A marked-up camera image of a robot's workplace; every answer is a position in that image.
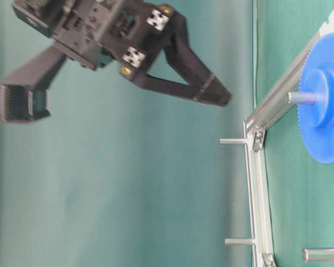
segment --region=gripper jaw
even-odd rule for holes
[[[66,56],[53,46],[0,81],[0,122],[30,122],[50,115],[48,89]]]

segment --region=metal bracket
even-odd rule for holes
[[[262,254],[262,258],[266,267],[276,267],[272,254]]]
[[[252,145],[252,149],[254,151],[263,150],[263,144],[264,144],[264,141],[265,141],[265,134],[266,134],[266,130],[264,130],[264,129],[258,129],[258,130],[255,131],[254,141],[253,141],[253,145]]]

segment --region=gear teeth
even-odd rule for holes
[[[305,60],[305,62],[304,62],[304,65],[303,65],[302,76],[301,76],[301,78],[300,78],[300,80],[299,80],[299,83],[298,83],[298,91],[300,91],[300,89],[301,89],[301,81],[302,81],[302,79],[303,79],[303,76],[304,76],[304,69],[305,69],[305,67],[306,67],[306,65],[307,65],[307,62],[308,62],[308,60],[309,60],[309,57],[311,56],[311,54],[313,53],[315,47],[319,44],[319,42],[321,42],[321,41],[323,40],[323,38],[324,38],[324,37],[320,38],[317,42],[315,42],[314,45],[312,46],[312,48],[311,48],[311,49],[309,50],[309,52],[308,52],[308,55],[307,55],[307,57],[306,57],[306,60]],[[302,131],[301,131],[301,127],[300,127],[300,120],[299,120],[299,119],[300,119],[300,115],[299,115],[299,105],[297,106],[297,117],[298,117],[298,130],[299,130],[299,132],[300,132],[300,134],[301,134],[303,145],[304,145],[304,147],[306,148],[307,152],[311,155],[311,153],[310,153],[308,147],[306,146],[306,143],[305,143],[305,137],[303,136]],[[331,162],[322,162],[322,163],[334,163],[334,159],[333,159]]]

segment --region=robotic arm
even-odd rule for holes
[[[143,0],[15,0],[18,18],[54,44],[0,81],[0,122],[30,122],[50,113],[47,90],[66,57],[95,70],[112,60],[137,86],[225,106],[231,94],[189,47],[186,19],[167,4]],[[188,83],[148,75],[164,50]]]

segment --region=metal rod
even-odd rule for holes
[[[246,139],[220,139],[221,145],[246,145]]]
[[[334,249],[303,249],[305,263],[334,263]]]
[[[256,240],[254,238],[233,238],[233,239],[225,239],[226,245],[248,245],[253,246],[256,244]]]
[[[317,100],[315,93],[299,93],[290,92],[288,93],[288,103],[292,105],[298,104],[314,104]]]

